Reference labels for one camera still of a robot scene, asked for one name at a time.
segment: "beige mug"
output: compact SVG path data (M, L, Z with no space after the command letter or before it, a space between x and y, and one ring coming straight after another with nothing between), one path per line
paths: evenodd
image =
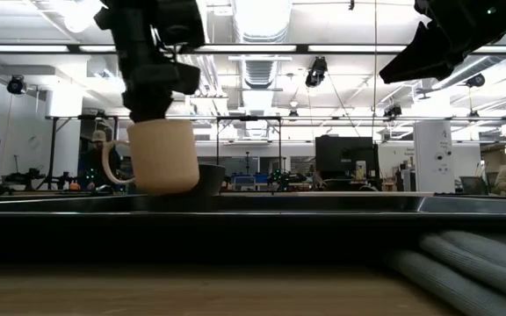
M182 193L199 182L199 163L192 123L155 119L127 128L128 141L114 140L103 148L103 168L116 184L135 181L138 190L153 195ZM109 153L115 145L130 147L134 178L119 180L111 172Z

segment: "mug handle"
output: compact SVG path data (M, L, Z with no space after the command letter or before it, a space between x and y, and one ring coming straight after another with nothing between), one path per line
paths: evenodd
M130 147L130 143L126 140L113 140L111 142L107 142L103 145L103 169L105 170L106 177L109 178L113 183L116 184L129 184L132 183L135 178L128 179L128 180L119 180L114 176L114 174L111 171L111 165L109 164L109 153L111 153L111 149L114 147L114 145L126 145Z

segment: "cap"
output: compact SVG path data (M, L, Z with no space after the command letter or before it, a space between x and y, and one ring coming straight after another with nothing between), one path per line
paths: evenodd
M93 132L92 141L103 141L106 142L106 134L104 131Z

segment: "black bowl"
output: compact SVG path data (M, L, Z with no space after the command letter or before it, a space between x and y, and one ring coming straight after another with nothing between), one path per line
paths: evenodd
M218 194L226 175L226 168L217 165L199 164L199 173L199 182L187 194L202 197L211 197Z

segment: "table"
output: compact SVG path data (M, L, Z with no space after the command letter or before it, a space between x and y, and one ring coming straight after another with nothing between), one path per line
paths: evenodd
M0 315L448 316L414 285L367 268L0 269Z

